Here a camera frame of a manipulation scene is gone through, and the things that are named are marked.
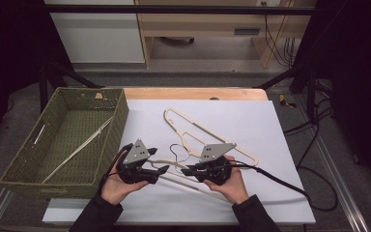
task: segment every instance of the white cabinet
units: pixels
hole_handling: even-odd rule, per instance
[[[132,0],[45,0],[46,4],[133,5]],[[71,62],[144,63],[136,14],[51,14]]]

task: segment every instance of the white table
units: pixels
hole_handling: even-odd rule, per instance
[[[167,107],[174,107],[215,134],[255,154],[259,158],[258,166],[262,169],[303,189],[271,101],[128,100],[128,107],[130,112],[121,146],[141,138],[146,147],[158,148],[152,160],[173,160],[174,155],[169,146],[181,144],[181,139],[163,120],[163,111]],[[204,137],[207,143],[215,142],[201,131],[194,132]],[[179,160],[186,158],[181,147],[173,149],[179,153]],[[250,163],[250,159],[236,151],[228,154],[236,160]],[[185,163],[194,164],[196,161],[196,158],[190,158]],[[176,171],[174,167],[170,167],[170,170]],[[166,176],[209,191],[204,184],[185,181],[171,174]],[[243,170],[243,178],[248,192],[259,196],[275,222],[315,222],[310,206],[301,194],[254,170]],[[79,199],[52,199],[43,221],[70,224],[80,215],[87,202]],[[161,178],[155,185],[148,185],[129,195],[122,205],[125,210],[117,224],[237,223],[231,204]]]

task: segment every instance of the person's left hand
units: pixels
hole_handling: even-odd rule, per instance
[[[120,155],[120,158],[127,152],[128,151],[124,151]],[[109,174],[113,174],[116,172],[116,165],[119,162],[119,159],[116,161]],[[113,174],[109,176],[105,181],[101,189],[101,198],[103,198],[112,205],[118,205],[131,192],[141,190],[148,184],[149,183],[147,181],[142,181],[135,184],[126,184],[124,181],[122,181],[122,179],[120,179],[118,174]]]

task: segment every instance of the person's right hand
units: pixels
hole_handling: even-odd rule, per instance
[[[226,155],[224,155],[224,157],[230,160],[231,164],[235,164],[234,157]],[[204,184],[206,184],[210,190],[222,193],[225,198],[233,204],[239,205],[249,198],[248,192],[245,188],[245,183],[243,182],[243,174],[238,167],[232,168],[230,179],[228,179],[222,186],[218,186],[209,180],[205,180]]]

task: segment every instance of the floor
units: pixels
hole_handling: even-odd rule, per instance
[[[155,43],[151,67],[124,66],[116,70],[87,69],[80,67],[79,71],[88,79],[102,85],[118,86],[224,86],[253,87],[272,79],[287,68],[272,63],[269,69],[262,69],[258,57],[253,52],[250,39],[227,38],[196,38],[193,44],[182,41],[158,39]],[[301,105],[303,94],[290,95],[287,90],[290,79],[278,83],[268,90],[268,96],[273,101],[282,129],[285,131],[304,123],[300,107],[292,107],[280,103],[283,94],[287,103]],[[76,84],[68,79],[70,85]],[[324,99],[323,93],[317,94],[317,101]],[[39,117],[39,90],[36,84],[28,86],[11,95],[12,109],[3,117],[0,126],[0,176],[21,146],[24,138],[33,128]],[[320,112],[329,108],[329,103],[321,103]],[[294,135],[286,136],[295,163],[308,147],[315,128],[302,130]],[[325,169],[322,147],[328,148],[333,162],[340,171],[349,192],[357,204],[357,208],[369,228],[353,228],[346,214],[346,205],[340,202],[332,212],[314,210],[317,222],[307,226],[307,231],[371,231],[371,171],[369,167],[357,165],[353,161],[353,151],[348,146],[340,126],[333,116],[321,120],[318,140],[309,150],[303,165],[310,167],[327,179],[329,170]],[[306,170],[300,170],[304,188],[312,196],[315,205],[326,208],[333,204],[333,194],[329,186],[320,178]],[[47,201],[14,195],[6,213],[0,222],[1,231],[31,231],[30,226],[43,226],[47,231],[66,231],[65,228],[53,228],[42,224],[42,216]],[[122,227],[119,231],[141,231],[141,227]],[[163,231],[167,228],[147,228],[149,231]],[[233,231],[234,228],[198,228],[204,231]],[[302,231],[301,226],[281,225],[282,231]]]

